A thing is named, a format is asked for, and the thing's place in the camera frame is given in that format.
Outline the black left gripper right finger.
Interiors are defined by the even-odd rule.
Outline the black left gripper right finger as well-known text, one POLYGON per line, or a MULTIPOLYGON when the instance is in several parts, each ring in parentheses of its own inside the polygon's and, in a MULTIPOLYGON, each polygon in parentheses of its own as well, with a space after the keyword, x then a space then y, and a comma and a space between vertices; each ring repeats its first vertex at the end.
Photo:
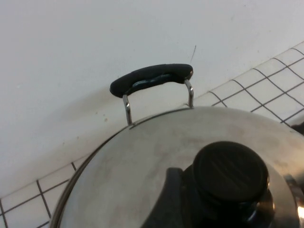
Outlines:
POLYGON ((292 175, 284 176, 284 179, 291 191, 296 205, 296 215, 299 220, 299 227, 304 227, 304 190, 292 177, 292 175))

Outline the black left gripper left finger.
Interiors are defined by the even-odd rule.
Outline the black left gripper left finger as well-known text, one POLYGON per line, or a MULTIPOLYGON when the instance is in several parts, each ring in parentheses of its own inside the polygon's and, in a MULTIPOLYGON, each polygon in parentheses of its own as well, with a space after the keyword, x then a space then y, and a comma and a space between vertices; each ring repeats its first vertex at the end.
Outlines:
POLYGON ((183 171, 180 168, 169 168, 168 170, 169 196, 166 209, 166 218, 170 228, 189 228, 188 200, 186 186, 183 182, 183 171))

